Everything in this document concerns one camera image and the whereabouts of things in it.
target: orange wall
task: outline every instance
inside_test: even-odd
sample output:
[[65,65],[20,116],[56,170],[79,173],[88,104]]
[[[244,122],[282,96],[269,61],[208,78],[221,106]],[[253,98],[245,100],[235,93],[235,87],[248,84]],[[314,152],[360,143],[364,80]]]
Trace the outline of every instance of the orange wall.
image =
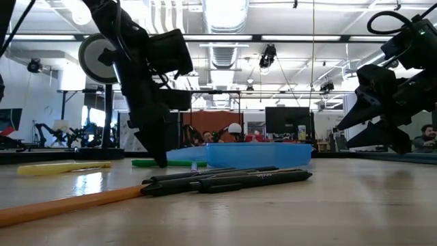
[[[241,124],[241,122],[238,121],[238,113],[228,111],[197,111],[192,113],[192,117],[193,118],[190,121],[190,113],[184,113],[184,124],[190,124],[190,122],[192,122],[193,127],[195,127],[201,134],[203,134],[204,131],[209,131],[211,133],[214,131],[218,132],[226,126],[229,126],[231,123]],[[234,137],[229,133],[223,134],[221,139],[225,142],[234,141]]]

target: man with beard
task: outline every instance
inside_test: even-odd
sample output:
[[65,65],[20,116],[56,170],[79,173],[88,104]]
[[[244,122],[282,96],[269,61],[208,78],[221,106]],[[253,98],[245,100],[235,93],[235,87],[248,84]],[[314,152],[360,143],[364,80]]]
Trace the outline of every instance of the man with beard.
[[431,124],[426,124],[422,127],[422,135],[416,137],[412,141],[412,145],[416,148],[416,153],[432,153],[437,152],[436,132]]

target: ceiling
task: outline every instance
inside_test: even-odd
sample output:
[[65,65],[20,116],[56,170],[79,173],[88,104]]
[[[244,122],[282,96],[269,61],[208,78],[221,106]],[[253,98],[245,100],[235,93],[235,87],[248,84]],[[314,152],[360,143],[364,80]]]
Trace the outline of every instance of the ceiling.
[[[76,34],[98,33],[98,29],[91,21],[86,25],[77,25],[74,20],[74,10],[71,3],[78,0],[38,0],[30,11],[19,33],[35,34]],[[16,23],[19,16],[28,4],[28,0],[18,0],[13,15],[12,24]],[[157,13],[159,3],[152,2],[153,19]],[[206,33],[203,24],[201,1],[162,1],[161,20],[165,28],[166,6],[171,3],[173,26],[177,14],[176,6],[182,2],[182,25],[186,33]],[[394,10],[396,0],[315,0],[313,16],[313,1],[299,0],[298,7],[293,8],[294,1],[279,0],[250,0],[247,13],[246,26],[243,33],[248,34],[296,34],[296,35],[371,35],[366,28],[367,21],[382,10]],[[399,0],[401,2],[400,14],[411,18],[415,14],[424,12],[435,3],[435,0]],[[122,0],[122,6],[140,25],[155,26],[155,23],[146,17],[143,0]],[[437,23],[437,11],[429,14],[428,19]],[[373,24],[375,29],[396,29],[401,23],[394,18],[382,17]],[[201,43],[189,42],[195,70],[199,74],[199,85],[208,85],[210,78],[210,62],[208,62],[208,48],[199,47]],[[248,85],[247,80],[252,79],[256,85],[255,90],[288,90],[293,88],[298,91],[309,91],[313,81],[315,89],[323,82],[317,79],[344,60],[361,60],[379,50],[381,44],[311,44],[311,43],[276,43],[276,62],[270,67],[267,75],[261,75],[258,67],[259,56],[264,51],[266,43],[247,43],[249,47],[239,48],[233,85],[230,89],[243,90]],[[35,42],[13,41],[11,49],[16,52],[27,51],[63,51],[77,59],[80,42]],[[311,58],[315,57],[312,68]],[[398,70],[400,76],[409,76],[413,72]],[[340,81],[336,83],[336,90],[353,91],[356,80]]]

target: orange stick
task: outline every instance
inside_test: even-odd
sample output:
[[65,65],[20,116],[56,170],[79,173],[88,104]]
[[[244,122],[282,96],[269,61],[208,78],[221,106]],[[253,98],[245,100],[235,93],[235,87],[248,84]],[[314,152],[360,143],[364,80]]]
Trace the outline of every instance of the orange stick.
[[0,210],[0,228],[142,196],[145,185]]

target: white ball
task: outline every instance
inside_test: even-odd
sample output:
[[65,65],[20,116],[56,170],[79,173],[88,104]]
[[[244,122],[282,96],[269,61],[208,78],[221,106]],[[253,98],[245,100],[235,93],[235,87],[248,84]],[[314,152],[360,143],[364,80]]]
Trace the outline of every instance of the white ball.
[[238,123],[232,123],[229,125],[227,131],[231,134],[240,134],[241,133],[241,125]]

